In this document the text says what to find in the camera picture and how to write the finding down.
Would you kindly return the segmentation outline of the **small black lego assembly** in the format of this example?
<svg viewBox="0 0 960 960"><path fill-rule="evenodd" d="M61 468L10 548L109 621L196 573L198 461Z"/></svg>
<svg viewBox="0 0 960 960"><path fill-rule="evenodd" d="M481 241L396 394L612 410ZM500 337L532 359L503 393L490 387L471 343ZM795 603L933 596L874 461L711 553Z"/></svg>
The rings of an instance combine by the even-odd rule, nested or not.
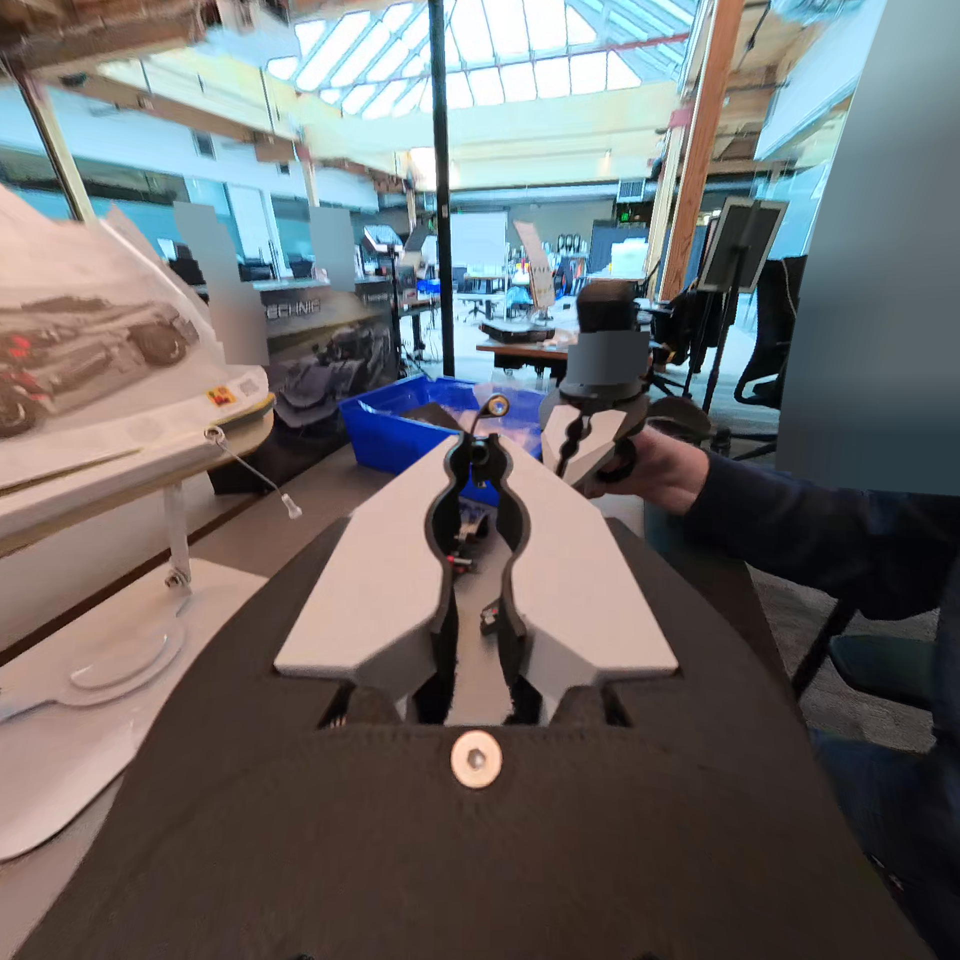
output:
<svg viewBox="0 0 960 960"><path fill-rule="evenodd" d="M492 525L489 512L461 514L459 530L447 554L454 577L481 572Z"/></svg>

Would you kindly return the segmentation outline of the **brown chair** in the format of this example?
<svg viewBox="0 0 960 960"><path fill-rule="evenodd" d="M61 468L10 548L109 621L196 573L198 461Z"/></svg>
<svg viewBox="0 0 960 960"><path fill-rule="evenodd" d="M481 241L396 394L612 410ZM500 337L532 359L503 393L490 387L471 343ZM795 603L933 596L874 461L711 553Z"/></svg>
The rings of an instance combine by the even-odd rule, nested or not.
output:
<svg viewBox="0 0 960 960"><path fill-rule="evenodd" d="M697 447L714 436L710 417L690 399L674 395L650 404L646 425L665 436Z"/></svg>

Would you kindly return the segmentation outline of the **wooden background table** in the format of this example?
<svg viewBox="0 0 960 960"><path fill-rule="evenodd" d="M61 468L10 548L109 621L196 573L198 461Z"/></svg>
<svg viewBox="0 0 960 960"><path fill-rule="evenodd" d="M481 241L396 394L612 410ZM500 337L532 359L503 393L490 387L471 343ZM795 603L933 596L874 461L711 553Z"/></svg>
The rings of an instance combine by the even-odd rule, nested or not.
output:
<svg viewBox="0 0 960 960"><path fill-rule="evenodd" d="M496 369L518 370L530 366L535 370L560 371L568 366L569 351L565 345L544 342L497 342L487 340L475 346L478 353L491 354Z"/></svg>

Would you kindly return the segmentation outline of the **studio light on tripod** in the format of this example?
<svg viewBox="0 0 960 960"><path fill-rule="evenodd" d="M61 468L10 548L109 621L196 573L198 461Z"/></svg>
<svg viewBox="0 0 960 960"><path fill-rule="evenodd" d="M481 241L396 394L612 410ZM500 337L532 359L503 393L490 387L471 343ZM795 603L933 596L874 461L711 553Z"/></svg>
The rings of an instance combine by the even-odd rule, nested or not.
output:
<svg viewBox="0 0 960 960"><path fill-rule="evenodd" d="M363 230L365 266L370 276L384 282L390 308L392 342L397 359L402 358L400 259L403 244L399 234L387 224L368 224Z"/></svg>

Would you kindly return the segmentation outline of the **white book stand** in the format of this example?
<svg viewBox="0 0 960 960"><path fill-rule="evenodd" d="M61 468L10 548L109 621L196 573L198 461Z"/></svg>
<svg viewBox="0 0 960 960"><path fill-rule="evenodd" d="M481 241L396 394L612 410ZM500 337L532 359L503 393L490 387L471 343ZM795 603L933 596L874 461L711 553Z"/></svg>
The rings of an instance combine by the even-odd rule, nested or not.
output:
<svg viewBox="0 0 960 960"><path fill-rule="evenodd" d="M136 756L163 704L226 622L265 584L197 559L184 479L255 450L274 398L263 369L149 413L56 434L27 466L2 469L2 556L161 491L171 549L136 579L2 666L1 855L19 858L65 828Z"/></svg>

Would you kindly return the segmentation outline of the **person's right hand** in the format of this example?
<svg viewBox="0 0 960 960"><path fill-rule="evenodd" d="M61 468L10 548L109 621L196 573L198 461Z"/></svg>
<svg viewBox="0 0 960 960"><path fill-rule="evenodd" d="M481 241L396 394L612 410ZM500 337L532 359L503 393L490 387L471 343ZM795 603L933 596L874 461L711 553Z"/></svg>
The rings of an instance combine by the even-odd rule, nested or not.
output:
<svg viewBox="0 0 960 960"><path fill-rule="evenodd" d="M615 483L594 476L584 485L583 494L591 499L639 498L673 517L685 516L706 484L711 465L707 453L650 427L630 441L635 451L630 474Z"/></svg>

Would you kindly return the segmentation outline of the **dark monitor on stand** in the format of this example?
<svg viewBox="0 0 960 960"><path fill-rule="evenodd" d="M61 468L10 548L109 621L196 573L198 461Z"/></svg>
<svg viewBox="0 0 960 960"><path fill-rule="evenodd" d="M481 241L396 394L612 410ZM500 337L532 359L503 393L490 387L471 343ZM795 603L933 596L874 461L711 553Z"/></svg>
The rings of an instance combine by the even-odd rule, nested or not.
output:
<svg viewBox="0 0 960 960"><path fill-rule="evenodd" d="M705 247L697 289L753 294L788 206L785 200L727 197Z"/></svg>

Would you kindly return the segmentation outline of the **lego instruction booklet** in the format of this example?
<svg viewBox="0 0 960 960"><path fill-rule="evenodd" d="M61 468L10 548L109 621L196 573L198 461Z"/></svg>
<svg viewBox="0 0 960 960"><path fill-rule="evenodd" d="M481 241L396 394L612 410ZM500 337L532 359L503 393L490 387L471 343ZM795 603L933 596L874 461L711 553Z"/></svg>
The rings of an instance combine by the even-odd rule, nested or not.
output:
<svg viewBox="0 0 960 960"><path fill-rule="evenodd" d="M2 188L1 486L187 436L272 400L121 214L54 221Z"/></svg>

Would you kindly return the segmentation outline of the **green chair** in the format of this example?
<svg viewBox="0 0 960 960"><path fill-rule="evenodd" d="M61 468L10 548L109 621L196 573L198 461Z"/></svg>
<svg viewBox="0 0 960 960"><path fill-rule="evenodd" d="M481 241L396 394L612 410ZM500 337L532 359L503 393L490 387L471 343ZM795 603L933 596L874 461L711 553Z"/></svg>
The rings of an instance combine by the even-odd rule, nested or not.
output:
<svg viewBox="0 0 960 960"><path fill-rule="evenodd" d="M851 689L931 712L935 643L891 635L845 634L834 636L827 651L836 672Z"/></svg>

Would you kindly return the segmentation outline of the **person's dark blue jacket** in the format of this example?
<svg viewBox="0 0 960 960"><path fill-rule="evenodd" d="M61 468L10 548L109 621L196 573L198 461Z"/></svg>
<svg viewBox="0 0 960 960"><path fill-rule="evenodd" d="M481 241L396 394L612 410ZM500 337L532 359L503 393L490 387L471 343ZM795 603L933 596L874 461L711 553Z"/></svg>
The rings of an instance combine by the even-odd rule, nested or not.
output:
<svg viewBox="0 0 960 960"><path fill-rule="evenodd" d="M943 588L932 665L933 746L893 750L810 728L861 851L937 958L959 957L959 572Z"/></svg>

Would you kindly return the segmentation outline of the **black metal pole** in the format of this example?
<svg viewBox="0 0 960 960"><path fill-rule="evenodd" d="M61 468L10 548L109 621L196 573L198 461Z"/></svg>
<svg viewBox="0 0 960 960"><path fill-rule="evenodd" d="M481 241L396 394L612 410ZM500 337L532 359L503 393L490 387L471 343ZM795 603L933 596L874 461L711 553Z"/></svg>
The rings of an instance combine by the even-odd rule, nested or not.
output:
<svg viewBox="0 0 960 960"><path fill-rule="evenodd" d="M441 363L445 377L455 377L454 305L450 229L450 139L447 90L446 28L443 1L428 1L429 51L436 167L438 279L440 283Z"/></svg>

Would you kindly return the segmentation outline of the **black flat box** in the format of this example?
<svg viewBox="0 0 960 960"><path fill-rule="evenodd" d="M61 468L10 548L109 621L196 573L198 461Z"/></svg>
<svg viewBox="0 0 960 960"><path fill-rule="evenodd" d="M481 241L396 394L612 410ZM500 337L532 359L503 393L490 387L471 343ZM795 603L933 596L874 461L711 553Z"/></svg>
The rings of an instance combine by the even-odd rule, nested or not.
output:
<svg viewBox="0 0 960 960"><path fill-rule="evenodd" d="M556 327L544 323L485 321L479 330L489 340L501 345L539 345L556 336Z"/></svg>

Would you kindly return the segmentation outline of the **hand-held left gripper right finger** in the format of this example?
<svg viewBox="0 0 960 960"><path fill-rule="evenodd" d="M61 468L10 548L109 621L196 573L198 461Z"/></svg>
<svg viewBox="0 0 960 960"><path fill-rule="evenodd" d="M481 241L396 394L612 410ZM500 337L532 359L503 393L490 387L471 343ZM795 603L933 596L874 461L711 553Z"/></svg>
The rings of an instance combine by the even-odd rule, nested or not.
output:
<svg viewBox="0 0 960 960"><path fill-rule="evenodd" d="M497 438L498 651L510 689L553 714L576 688L662 679L676 655L602 513L510 438Z"/></svg>

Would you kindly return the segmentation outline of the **blue plastic bin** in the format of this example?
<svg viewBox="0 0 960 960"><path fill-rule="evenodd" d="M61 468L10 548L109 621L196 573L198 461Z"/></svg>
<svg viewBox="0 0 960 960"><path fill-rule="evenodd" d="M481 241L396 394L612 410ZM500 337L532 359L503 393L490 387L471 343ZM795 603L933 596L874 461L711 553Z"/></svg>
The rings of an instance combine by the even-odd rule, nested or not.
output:
<svg viewBox="0 0 960 960"><path fill-rule="evenodd" d="M474 414L493 394L510 401L510 412L497 423L481 421L477 433L508 435L534 457L541 453L540 408L545 395L535 390L492 383L474 384L464 379L423 374L360 393L339 402L346 434L358 464L386 473L401 474L430 450L458 431L421 424L399 416L428 402L437 402L470 426Z"/></svg>

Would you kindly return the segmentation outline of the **black office chair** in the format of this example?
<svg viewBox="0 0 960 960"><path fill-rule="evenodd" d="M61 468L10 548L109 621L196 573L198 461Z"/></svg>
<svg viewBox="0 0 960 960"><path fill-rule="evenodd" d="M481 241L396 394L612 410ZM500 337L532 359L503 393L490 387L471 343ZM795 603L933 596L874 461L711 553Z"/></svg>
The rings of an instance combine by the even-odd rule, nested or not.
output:
<svg viewBox="0 0 960 960"><path fill-rule="evenodd" d="M799 294L808 256L768 259L755 289L756 339L736 387L734 399L744 405L780 410Z"/></svg>

